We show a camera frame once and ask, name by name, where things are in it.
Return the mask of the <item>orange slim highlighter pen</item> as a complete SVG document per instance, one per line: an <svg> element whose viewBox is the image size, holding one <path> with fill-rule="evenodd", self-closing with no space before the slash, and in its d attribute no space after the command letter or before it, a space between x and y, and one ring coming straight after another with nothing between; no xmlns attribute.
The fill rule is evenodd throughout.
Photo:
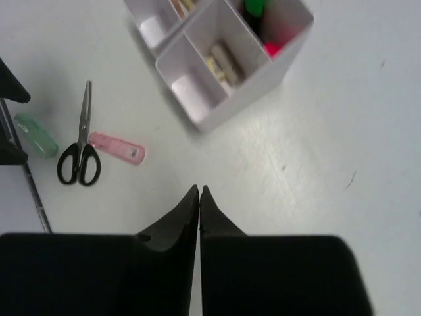
<svg viewBox="0 0 421 316"><path fill-rule="evenodd" d="M180 4L179 0L171 0L173 7L175 8L176 12L178 13L178 16L180 18L184 18L185 13L183 10L182 5Z"/></svg>

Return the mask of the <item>green correction tape case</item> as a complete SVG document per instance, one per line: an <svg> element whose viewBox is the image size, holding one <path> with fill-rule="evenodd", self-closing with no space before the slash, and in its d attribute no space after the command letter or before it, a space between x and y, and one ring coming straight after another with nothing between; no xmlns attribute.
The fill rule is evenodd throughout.
<svg viewBox="0 0 421 316"><path fill-rule="evenodd" d="M14 121L40 157L50 159L56 156L59 151L58 144L34 118L25 113L17 113Z"/></svg>

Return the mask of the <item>small tan eraser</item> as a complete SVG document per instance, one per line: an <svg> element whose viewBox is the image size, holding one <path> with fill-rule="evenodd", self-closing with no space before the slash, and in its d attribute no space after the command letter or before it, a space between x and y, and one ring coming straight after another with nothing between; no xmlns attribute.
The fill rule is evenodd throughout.
<svg viewBox="0 0 421 316"><path fill-rule="evenodd" d="M206 57L205 62L209 70L215 75L219 82L227 82L227 76L225 72L220 68L219 64L216 62L212 55Z"/></svg>

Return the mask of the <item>pink correction tape case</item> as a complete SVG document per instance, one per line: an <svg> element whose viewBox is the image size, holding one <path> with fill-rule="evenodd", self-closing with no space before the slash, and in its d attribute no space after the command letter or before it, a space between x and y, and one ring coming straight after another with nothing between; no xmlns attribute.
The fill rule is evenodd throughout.
<svg viewBox="0 0 421 316"><path fill-rule="evenodd" d="M143 146L100 132L91 133L89 135L89 143L95 149L131 165L140 165L146 156L146 150Z"/></svg>

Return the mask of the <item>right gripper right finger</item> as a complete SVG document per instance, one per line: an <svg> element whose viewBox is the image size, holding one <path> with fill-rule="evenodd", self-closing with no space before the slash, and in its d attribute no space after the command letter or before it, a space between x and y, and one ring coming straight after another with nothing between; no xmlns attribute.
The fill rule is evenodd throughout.
<svg viewBox="0 0 421 316"><path fill-rule="evenodd" d="M250 236L200 200L204 315L372 315L350 247L337 236Z"/></svg>

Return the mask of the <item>pink black highlighter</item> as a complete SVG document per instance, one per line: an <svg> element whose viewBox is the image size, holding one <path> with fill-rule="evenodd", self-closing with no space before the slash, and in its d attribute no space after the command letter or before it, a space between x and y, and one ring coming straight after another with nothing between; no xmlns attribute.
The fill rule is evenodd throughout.
<svg viewBox="0 0 421 316"><path fill-rule="evenodd" d="M276 43L271 41L266 41L264 43L264 48L271 59L275 59L284 49L284 43Z"/></svg>

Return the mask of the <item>yellow slim highlighter pen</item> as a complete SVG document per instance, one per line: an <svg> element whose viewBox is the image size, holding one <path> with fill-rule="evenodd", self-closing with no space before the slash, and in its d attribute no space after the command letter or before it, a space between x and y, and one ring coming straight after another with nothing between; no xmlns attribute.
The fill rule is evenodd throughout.
<svg viewBox="0 0 421 316"><path fill-rule="evenodd" d="M194 0L180 0L180 2L188 11L192 11L195 8Z"/></svg>

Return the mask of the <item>white eraser stick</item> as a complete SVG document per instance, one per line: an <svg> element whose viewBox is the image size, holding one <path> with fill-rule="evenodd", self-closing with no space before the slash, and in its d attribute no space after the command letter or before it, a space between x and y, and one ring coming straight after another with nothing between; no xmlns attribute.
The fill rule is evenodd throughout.
<svg viewBox="0 0 421 316"><path fill-rule="evenodd" d="M228 82L231 85L238 85L241 82L241 70L231 53L220 43L214 44L210 52L220 68L225 72Z"/></svg>

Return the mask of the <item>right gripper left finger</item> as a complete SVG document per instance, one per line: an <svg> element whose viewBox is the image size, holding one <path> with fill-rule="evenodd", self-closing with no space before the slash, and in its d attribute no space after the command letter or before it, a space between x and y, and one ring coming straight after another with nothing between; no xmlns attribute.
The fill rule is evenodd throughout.
<svg viewBox="0 0 421 316"><path fill-rule="evenodd" d="M2 315L187 315L199 191L137 234L1 237Z"/></svg>

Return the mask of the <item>black handled scissors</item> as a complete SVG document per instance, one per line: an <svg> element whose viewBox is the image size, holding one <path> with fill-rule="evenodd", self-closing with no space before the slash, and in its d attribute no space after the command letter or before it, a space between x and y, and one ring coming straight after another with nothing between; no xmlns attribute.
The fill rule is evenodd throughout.
<svg viewBox="0 0 421 316"><path fill-rule="evenodd" d="M82 108L80 113L78 141L71 144L63 151L57 163L57 177L61 184L72 185L79 182L82 186L89 187L94 185L101 174L101 160L89 143L89 128L91 123L91 107L92 107L92 81L86 82ZM70 179L66 180L63 176L63 165L67 158L72 158L72 168ZM86 180L86 171L89 159L95 161L95 174L90 181Z"/></svg>

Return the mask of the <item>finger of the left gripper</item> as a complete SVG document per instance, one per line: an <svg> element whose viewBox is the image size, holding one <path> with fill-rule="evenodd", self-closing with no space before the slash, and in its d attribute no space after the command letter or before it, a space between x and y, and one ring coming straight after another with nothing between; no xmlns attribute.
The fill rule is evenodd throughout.
<svg viewBox="0 0 421 316"><path fill-rule="evenodd" d="M28 103L30 94L0 59L0 97L18 103Z"/></svg>

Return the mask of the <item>green black highlighter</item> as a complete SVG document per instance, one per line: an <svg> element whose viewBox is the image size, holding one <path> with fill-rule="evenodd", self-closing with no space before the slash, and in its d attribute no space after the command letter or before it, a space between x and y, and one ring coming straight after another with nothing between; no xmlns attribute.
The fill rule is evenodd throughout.
<svg viewBox="0 0 421 316"><path fill-rule="evenodd" d="M255 18L263 16L266 0L244 0L245 11Z"/></svg>

